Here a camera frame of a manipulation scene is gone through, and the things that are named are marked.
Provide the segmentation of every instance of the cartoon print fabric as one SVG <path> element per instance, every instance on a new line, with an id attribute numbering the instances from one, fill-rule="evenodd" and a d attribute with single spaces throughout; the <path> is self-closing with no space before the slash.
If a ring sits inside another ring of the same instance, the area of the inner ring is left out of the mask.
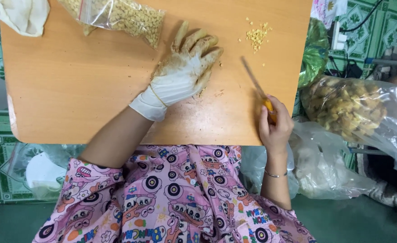
<path id="1" fill-rule="evenodd" d="M 314 243 L 294 211 L 250 195 L 240 146 L 140 146 L 124 168 L 71 159 L 35 243 Z"/>

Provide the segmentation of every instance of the person's left hand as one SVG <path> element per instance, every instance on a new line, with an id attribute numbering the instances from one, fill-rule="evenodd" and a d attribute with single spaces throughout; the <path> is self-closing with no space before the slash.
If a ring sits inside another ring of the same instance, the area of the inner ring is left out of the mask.
<path id="1" fill-rule="evenodd" d="M 171 54 L 165 58 L 153 75 L 150 85 L 129 105 L 145 118 L 162 121 L 167 107 L 200 92 L 209 81 L 212 66 L 223 54 L 217 47 L 205 54 L 218 43 L 217 36 L 207 36 L 199 29 L 185 39 L 189 23 L 185 21 L 171 45 Z"/>

